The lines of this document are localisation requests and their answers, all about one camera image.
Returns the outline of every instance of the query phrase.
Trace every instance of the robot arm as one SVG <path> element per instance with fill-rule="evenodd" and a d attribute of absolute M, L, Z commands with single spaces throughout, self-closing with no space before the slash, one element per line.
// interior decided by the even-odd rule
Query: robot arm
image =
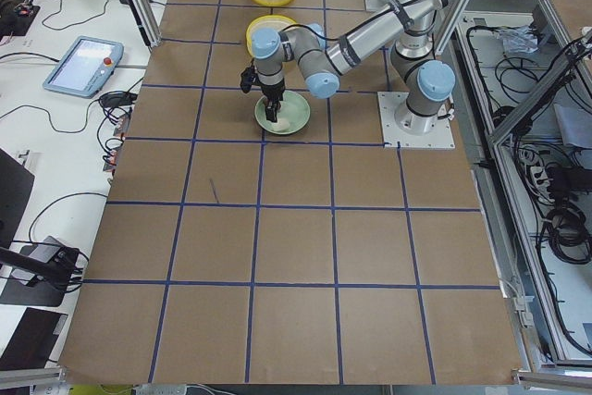
<path fill-rule="evenodd" d="M 414 37 L 419 34 L 413 31 L 414 25 L 418 24 L 422 28 L 426 17 L 430 18 L 435 11 L 453 1 L 390 0 L 369 19 L 341 35 L 339 41 L 328 49 L 318 25 L 292 26 L 284 31 L 261 29 L 253 34 L 254 60 L 242 74 L 241 87 L 248 91 L 250 84 L 261 86 L 267 98 L 267 120 L 276 122 L 279 102 L 285 89 L 284 62 L 295 60 L 311 94 L 326 99 L 339 89 L 339 76 L 357 67 L 386 43 L 395 39 L 407 40 L 409 42 L 403 46 L 413 48 Z M 400 52 L 397 54 L 402 57 L 391 57 L 391 61 L 401 77 L 408 86 L 421 88 L 422 82 L 416 85 L 414 77 L 418 73 L 414 71 L 417 71 L 418 63 L 421 65 L 421 59 L 426 58 L 425 52 L 417 59 Z M 410 71 L 414 72 L 412 76 L 409 76 Z M 441 74 L 436 73 L 436 77 L 441 77 Z"/>

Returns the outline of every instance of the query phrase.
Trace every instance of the cardboard sheet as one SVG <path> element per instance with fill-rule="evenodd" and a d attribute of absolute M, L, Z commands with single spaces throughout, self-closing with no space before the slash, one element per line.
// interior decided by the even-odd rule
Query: cardboard sheet
<path fill-rule="evenodd" d="M 243 94 L 251 0 L 168 0 L 66 349 L 87 383 L 510 384 L 520 359 L 470 168 L 382 146 L 379 51 L 287 137 Z M 335 10 L 331 2 L 339 5 Z M 361 0 L 274 13 L 331 36 Z"/>

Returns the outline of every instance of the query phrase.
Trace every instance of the table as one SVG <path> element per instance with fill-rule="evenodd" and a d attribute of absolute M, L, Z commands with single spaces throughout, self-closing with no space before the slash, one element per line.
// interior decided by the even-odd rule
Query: table
<path fill-rule="evenodd" d="M 287 65 L 312 118 L 270 136 L 238 77 L 270 10 L 169 11 L 60 357 L 68 381 L 510 384 L 521 362 L 462 140 L 383 147 L 376 91 L 402 88 L 388 53 L 328 101 Z M 368 17 L 363 0 L 273 12 L 330 36 Z"/>
<path fill-rule="evenodd" d="M 44 90 L 43 81 L 52 68 L 48 65 L 0 63 L 0 115 L 19 105 L 36 105 L 52 114 L 57 128 L 80 129 L 91 99 Z M 142 74 L 140 69 L 118 68 L 105 85 L 105 91 L 127 90 Z M 96 140 L 96 131 L 104 115 L 98 104 L 92 105 L 90 111 L 87 129 L 79 134 L 53 132 L 47 115 L 29 108 L 0 120 L 0 148 L 9 154 L 29 149 L 35 155 L 31 169 L 35 175 L 33 191 L 16 239 L 27 239 L 32 220 L 54 199 L 78 191 L 108 193 L 110 186 L 107 179 L 110 175 L 102 170 L 103 150 Z M 104 141 L 112 132 L 111 125 L 104 125 L 101 139 Z M 98 196 L 65 200 L 43 216 L 35 226 L 33 238 L 42 241 L 45 236 L 51 235 L 67 246 L 90 254 L 104 206 L 105 199 Z M 5 282 L 0 281 L 0 291 L 4 285 Z M 71 293 L 66 295 L 60 307 L 44 308 L 69 315 L 65 332 L 68 331 L 77 298 L 78 293 Z M 0 305 L 0 352 L 4 350 L 24 310 L 22 306 Z M 53 359 L 59 356 L 65 337 L 60 336 Z"/>
<path fill-rule="evenodd" d="M 105 16 L 85 26 L 72 27 L 66 31 L 51 31 L 41 25 L 41 20 L 57 7 L 57 1 L 38 1 L 43 9 L 27 36 L 15 37 L 9 44 L 0 46 L 0 55 L 30 51 L 61 57 L 75 38 L 84 34 L 122 42 L 125 47 L 122 62 L 107 81 L 103 93 L 127 90 L 141 79 L 150 54 L 126 6 L 115 0 L 107 7 Z M 99 12 L 104 1 L 64 0 L 64 11 L 50 23 L 59 27 L 86 19 Z M 158 20 L 162 18 L 162 12 L 162 6 L 154 5 L 154 13 Z M 91 99 L 44 90 L 43 81 L 54 65 L 53 62 L 38 57 L 26 56 L 14 56 L 0 61 L 0 116 L 20 105 L 37 105 L 51 113 L 55 126 L 59 129 L 79 129 L 84 122 L 85 110 Z M 132 91 L 137 92 L 139 88 L 138 84 Z M 38 110 L 21 109 L 0 120 L 0 148 L 9 154 L 29 149 L 36 156 L 36 162 L 32 165 L 35 184 L 17 237 L 26 238 L 29 225 L 35 216 L 60 196 L 77 191 L 108 193 L 107 179 L 110 175 L 102 171 L 103 151 L 96 140 L 97 126 L 103 117 L 100 107 L 92 105 L 86 130 L 74 135 L 53 132 L 46 114 Z M 112 126 L 105 125 L 99 135 L 102 141 L 107 139 L 112 131 Z M 41 240 L 46 235 L 52 235 L 66 245 L 89 254 L 104 206 L 105 200 L 99 196 L 80 196 L 60 202 L 36 225 L 33 238 Z M 0 281 L 0 290 L 3 287 L 4 282 Z M 51 355 L 54 360 L 63 348 L 77 299 L 78 293 L 71 293 L 66 295 L 61 306 L 44 308 L 68 314 L 65 329 Z M 0 352 L 6 347 L 24 310 L 25 307 L 0 305 Z"/>
<path fill-rule="evenodd" d="M 68 24 L 83 21 L 103 11 L 106 0 L 63 0 L 63 10 L 47 20 L 47 24 L 60 28 Z M 155 0 L 164 3 L 166 0 Z M 88 23 L 67 28 L 63 31 L 52 31 L 42 25 L 42 20 L 56 12 L 58 0 L 34 0 L 35 5 L 42 9 L 31 24 L 26 36 L 14 37 L 9 44 L 0 46 L 0 55 L 32 51 L 60 58 L 80 35 L 121 42 L 126 48 L 120 66 L 145 68 L 150 52 L 145 46 L 131 10 L 121 5 L 118 0 L 111 0 L 107 6 L 107 14 Z M 154 16 L 160 22 L 164 7 L 152 4 Z"/>

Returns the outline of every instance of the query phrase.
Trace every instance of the computer monitor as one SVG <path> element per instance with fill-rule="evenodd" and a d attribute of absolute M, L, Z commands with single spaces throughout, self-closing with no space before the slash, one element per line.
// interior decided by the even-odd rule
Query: computer monitor
<path fill-rule="evenodd" d="M 27 168 L 0 150 L 0 247 L 12 244 L 31 197 L 33 181 Z"/>
<path fill-rule="evenodd" d="M 12 267 L 0 302 L 16 305 L 57 307 L 64 298 L 60 288 L 69 283 L 78 250 L 61 245 L 48 237 L 57 248 L 47 254 L 48 245 L 25 245 L 20 253 L 9 250 L 31 197 L 34 176 L 17 160 L 0 150 L 0 266 Z M 43 260 L 35 259 L 42 255 Z M 23 272 L 30 278 L 23 279 Z"/>

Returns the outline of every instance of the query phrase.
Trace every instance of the white cable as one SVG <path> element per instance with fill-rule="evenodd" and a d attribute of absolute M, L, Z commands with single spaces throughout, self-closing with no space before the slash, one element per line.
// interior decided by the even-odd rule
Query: white cable
<path fill-rule="evenodd" d="M 187 385 L 187 387 L 204 390 L 204 391 L 208 392 L 210 395 L 216 395 L 217 393 L 219 393 L 221 395 L 237 395 L 236 393 L 226 392 L 224 390 L 210 388 L 209 386 L 206 386 L 204 384 L 190 384 L 190 385 Z"/>

